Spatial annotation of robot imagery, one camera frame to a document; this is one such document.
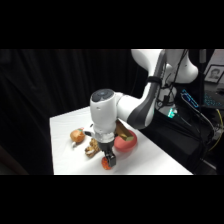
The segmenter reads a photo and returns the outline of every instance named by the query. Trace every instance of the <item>orange object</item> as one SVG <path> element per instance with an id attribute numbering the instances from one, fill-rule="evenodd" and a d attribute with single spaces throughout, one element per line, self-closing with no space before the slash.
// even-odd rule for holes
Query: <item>orange object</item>
<path id="1" fill-rule="evenodd" d="M 73 131 L 70 134 L 70 137 L 73 142 L 80 143 L 84 140 L 85 134 L 82 129 L 78 129 L 78 130 Z"/>
<path id="2" fill-rule="evenodd" d="M 112 168 L 111 167 L 109 167 L 109 164 L 108 164 L 108 162 L 107 162 L 107 158 L 106 157 L 104 157 L 103 159 L 102 159 L 102 166 L 103 166 L 103 168 L 105 169 L 105 170 L 111 170 Z"/>
<path id="3" fill-rule="evenodd" d="M 132 141 L 124 141 L 120 136 L 116 137 L 114 141 L 114 147 L 116 150 L 120 152 L 130 152 L 135 148 L 138 141 L 137 136 L 133 131 L 129 130 L 129 132 L 132 134 L 134 139 Z"/>

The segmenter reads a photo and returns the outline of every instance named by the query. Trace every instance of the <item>green light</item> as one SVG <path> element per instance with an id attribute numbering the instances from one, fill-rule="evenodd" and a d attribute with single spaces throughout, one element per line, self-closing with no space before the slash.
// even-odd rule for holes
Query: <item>green light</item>
<path id="1" fill-rule="evenodd" d="M 169 118 L 173 118 L 175 116 L 175 114 L 174 114 L 174 112 L 173 112 L 173 109 L 171 108 L 170 109 L 170 112 L 169 112 L 169 114 L 168 114 L 168 117 Z"/>

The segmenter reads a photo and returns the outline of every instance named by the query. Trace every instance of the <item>tabletop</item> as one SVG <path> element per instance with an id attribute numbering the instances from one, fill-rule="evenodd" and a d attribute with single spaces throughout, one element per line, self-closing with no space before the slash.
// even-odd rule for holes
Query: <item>tabletop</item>
<path id="1" fill-rule="evenodd" d="M 85 155 L 91 138 L 72 148 L 70 133 L 78 128 L 89 130 L 92 124 L 90 108 L 50 118 L 52 157 L 55 175 L 192 175 L 188 170 L 146 138 L 141 132 L 125 122 L 138 138 L 138 144 L 132 152 L 121 153 L 113 148 L 117 165 L 112 170 L 104 170 L 101 160 L 103 152 L 93 158 Z"/>

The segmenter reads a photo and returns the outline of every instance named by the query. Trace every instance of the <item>cable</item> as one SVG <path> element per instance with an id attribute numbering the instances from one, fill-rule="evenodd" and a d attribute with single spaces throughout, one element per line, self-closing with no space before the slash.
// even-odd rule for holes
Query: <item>cable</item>
<path id="1" fill-rule="evenodd" d="M 176 75 L 175 75 L 175 78 L 174 78 L 174 81 L 173 81 L 173 85 L 172 85 L 172 88 L 170 89 L 170 93 L 169 93 L 168 97 L 170 97 L 171 92 L 173 92 L 174 84 L 175 84 L 175 82 L 177 80 L 177 76 L 178 76 L 178 73 L 179 73 L 180 65 L 181 65 L 184 57 L 186 56 L 187 52 L 188 52 L 188 50 L 184 49 L 183 54 L 182 54 L 181 59 L 180 59 L 180 62 L 178 63 Z"/>
<path id="2" fill-rule="evenodd" d="M 189 105 L 194 111 L 196 111 L 197 113 L 200 113 L 198 110 L 196 110 L 189 102 L 187 102 L 184 98 L 183 98 L 183 94 L 181 94 L 181 98 L 182 100 L 187 103 L 187 105 Z M 213 124 L 209 121 L 209 119 L 207 117 L 205 117 L 204 114 L 201 113 L 201 116 L 210 124 L 210 126 L 212 127 L 213 130 L 213 137 L 215 135 L 215 128 L 213 126 Z"/>
<path id="3" fill-rule="evenodd" d="M 168 95 L 168 101 L 169 101 L 169 99 L 170 99 L 170 94 L 171 94 L 171 93 L 173 94 L 173 88 L 174 88 L 174 84 L 175 84 L 175 82 L 176 82 L 176 79 L 177 79 L 177 76 L 178 76 L 178 73 L 179 73 L 180 65 L 181 65 L 181 63 L 182 63 L 184 57 L 186 56 L 187 52 L 188 52 L 188 50 L 187 50 L 187 49 L 184 49 L 184 51 L 183 51 L 183 53 L 182 53 L 182 55 L 181 55 L 181 58 L 180 58 L 180 61 L 179 61 L 179 63 L 178 63 L 178 67 L 177 67 L 177 71 L 176 71 L 176 74 L 175 74 L 175 78 L 174 78 L 173 84 L 171 84 L 172 87 L 171 87 L 170 92 L 169 92 L 169 95 Z M 170 74 L 168 75 L 168 77 L 166 78 L 165 84 L 166 84 L 168 78 L 171 76 L 171 74 L 172 74 L 172 73 L 170 73 Z M 165 106 L 172 106 L 174 103 L 175 103 L 175 97 L 174 97 L 174 94 L 173 94 L 173 102 L 168 102 L 168 103 L 164 104 L 164 101 L 163 101 L 163 102 L 162 102 L 162 106 L 161 106 L 160 108 L 158 108 L 158 111 L 160 111 L 160 109 L 162 109 L 162 108 L 165 107 Z"/>
<path id="4" fill-rule="evenodd" d="M 218 109 L 216 111 L 218 112 L 219 117 L 220 117 L 220 120 L 221 120 L 221 130 L 222 130 L 222 133 L 220 135 L 220 138 L 217 140 L 216 144 L 211 149 L 208 150 L 209 152 L 212 151 L 219 144 L 219 142 L 220 142 L 220 140 L 222 138 L 222 135 L 223 135 L 223 120 L 222 120 L 222 115 L 221 115 L 221 113 L 220 113 L 220 111 Z"/>

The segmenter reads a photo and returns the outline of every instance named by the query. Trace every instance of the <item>black background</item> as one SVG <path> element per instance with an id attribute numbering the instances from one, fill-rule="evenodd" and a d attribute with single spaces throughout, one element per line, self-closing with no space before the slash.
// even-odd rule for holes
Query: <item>black background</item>
<path id="1" fill-rule="evenodd" d="M 53 174 L 49 118 L 89 106 L 101 88 L 139 98 L 146 78 L 130 49 L 1 49 L 0 145 L 29 174 Z"/>

